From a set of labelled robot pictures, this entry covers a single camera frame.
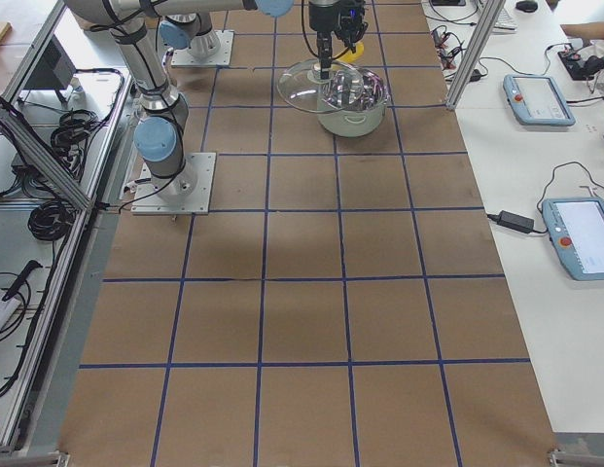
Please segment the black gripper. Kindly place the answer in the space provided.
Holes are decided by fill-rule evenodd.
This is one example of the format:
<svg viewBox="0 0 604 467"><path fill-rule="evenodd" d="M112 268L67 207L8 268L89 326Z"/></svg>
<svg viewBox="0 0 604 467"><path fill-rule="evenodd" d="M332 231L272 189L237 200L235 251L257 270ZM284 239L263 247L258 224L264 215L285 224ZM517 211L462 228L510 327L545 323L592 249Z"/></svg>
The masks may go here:
<svg viewBox="0 0 604 467"><path fill-rule="evenodd" d="M342 42L359 42L369 24L365 20L365 0L343 0L338 4L338 28L336 36Z"/></svg>
<svg viewBox="0 0 604 467"><path fill-rule="evenodd" d="M320 79L328 80L332 66L332 37L337 29L338 0L309 0L308 19L310 28L317 33L316 45L320 64Z"/></svg>

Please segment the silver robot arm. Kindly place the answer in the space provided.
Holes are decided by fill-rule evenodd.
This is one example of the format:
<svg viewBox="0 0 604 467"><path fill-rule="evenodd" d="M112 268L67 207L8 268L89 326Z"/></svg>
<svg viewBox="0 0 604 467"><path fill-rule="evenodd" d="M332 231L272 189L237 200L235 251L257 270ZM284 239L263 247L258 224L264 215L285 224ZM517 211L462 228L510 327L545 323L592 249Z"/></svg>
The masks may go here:
<svg viewBox="0 0 604 467"><path fill-rule="evenodd" d="M92 32L108 32L141 92L145 121L134 144L148 166L154 193L162 198L190 193L195 173L188 168L183 138L188 104L171 83L155 47L147 38L146 18L165 18L180 35L192 40L210 34L210 14L259 11L279 18L292 1L67 1L65 6L90 23Z"/></svg>
<svg viewBox="0 0 604 467"><path fill-rule="evenodd" d="M356 53L369 26L365 20L365 5L364 1L309 1L307 9L302 6L302 34L309 52L329 62L347 52ZM196 47L191 45L195 38L212 39L213 46L206 47L209 52L214 52L217 44L209 13L165 16L160 37L176 50L196 52Z"/></svg>

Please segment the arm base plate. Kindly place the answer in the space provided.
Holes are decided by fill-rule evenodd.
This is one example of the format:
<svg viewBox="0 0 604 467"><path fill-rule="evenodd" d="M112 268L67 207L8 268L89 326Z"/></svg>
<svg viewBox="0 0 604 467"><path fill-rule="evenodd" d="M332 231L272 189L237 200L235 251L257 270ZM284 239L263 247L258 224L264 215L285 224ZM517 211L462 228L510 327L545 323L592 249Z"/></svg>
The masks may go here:
<svg viewBox="0 0 604 467"><path fill-rule="evenodd" d="M175 68L228 67L231 63L233 30L211 30L195 36L183 50L175 50L171 66Z"/></svg>
<svg viewBox="0 0 604 467"><path fill-rule="evenodd" d="M143 162L140 176L149 182L137 186L137 201L129 208L135 215L205 215L209 212L215 165L215 153L188 153L184 170L167 185L166 181L153 178Z"/></svg>

